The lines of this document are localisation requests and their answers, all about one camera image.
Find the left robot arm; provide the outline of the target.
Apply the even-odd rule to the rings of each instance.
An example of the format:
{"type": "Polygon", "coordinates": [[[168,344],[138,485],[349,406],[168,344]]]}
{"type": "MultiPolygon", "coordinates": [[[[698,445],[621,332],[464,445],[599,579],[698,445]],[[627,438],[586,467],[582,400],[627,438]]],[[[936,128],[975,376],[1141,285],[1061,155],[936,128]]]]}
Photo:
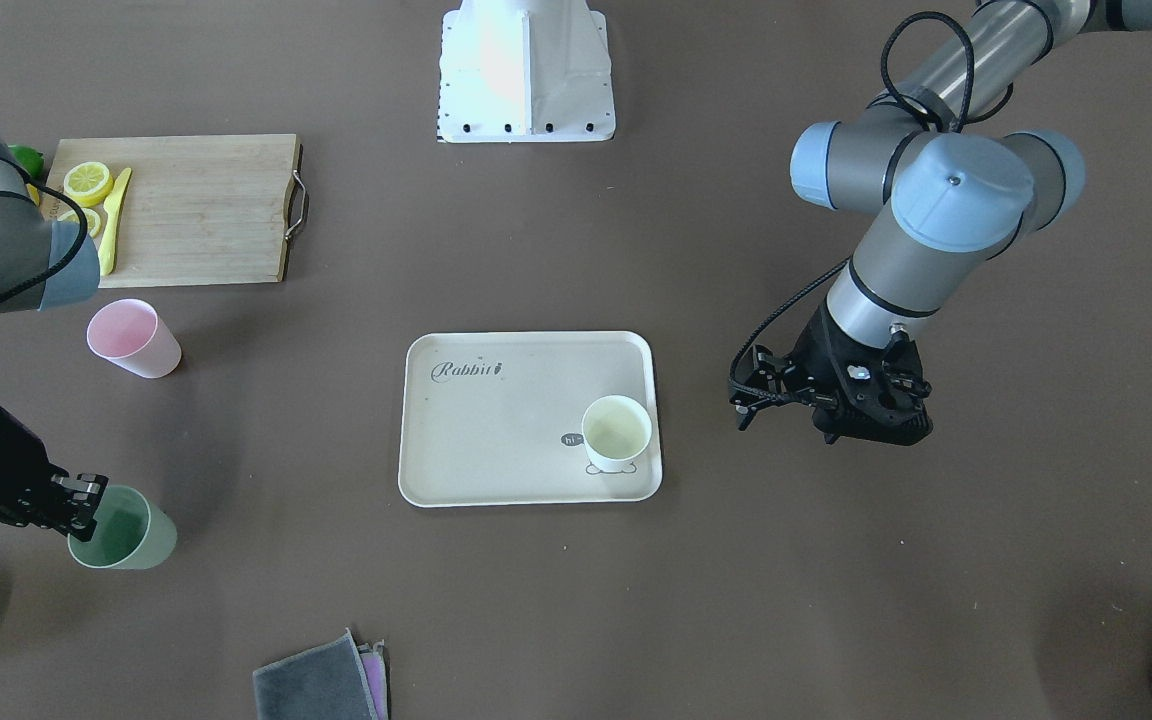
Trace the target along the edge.
{"type": "Polygon", "coordinates": [[[1078,35],[1152,31],[1152,1],[979,1],[947,41],[902,81],[879,69],[882,92],[854,123],[810,126],[791,151],[801,199],[874,217],[827,286],[791,351],[751,336],[728,372],[746,429],[756,414],[812,409],[827,444],[842,437],[909,446],[933,427],[916,338],[973,270],[1041,232],[1085,187],[1085,160],[1060,132],[969,135],[1011,97],[1030,65],[1078,35]]]}

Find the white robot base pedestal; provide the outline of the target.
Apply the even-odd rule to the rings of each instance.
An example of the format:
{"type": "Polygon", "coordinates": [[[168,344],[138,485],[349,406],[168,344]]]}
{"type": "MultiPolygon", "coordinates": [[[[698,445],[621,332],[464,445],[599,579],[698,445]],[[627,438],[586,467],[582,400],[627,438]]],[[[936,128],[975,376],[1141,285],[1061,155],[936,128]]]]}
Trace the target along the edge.
{"type": "Polygon", "coordinates": [[[435,141],[611,141],[607,29],[585,1],[463,1],[445,13],[435,141]]]}

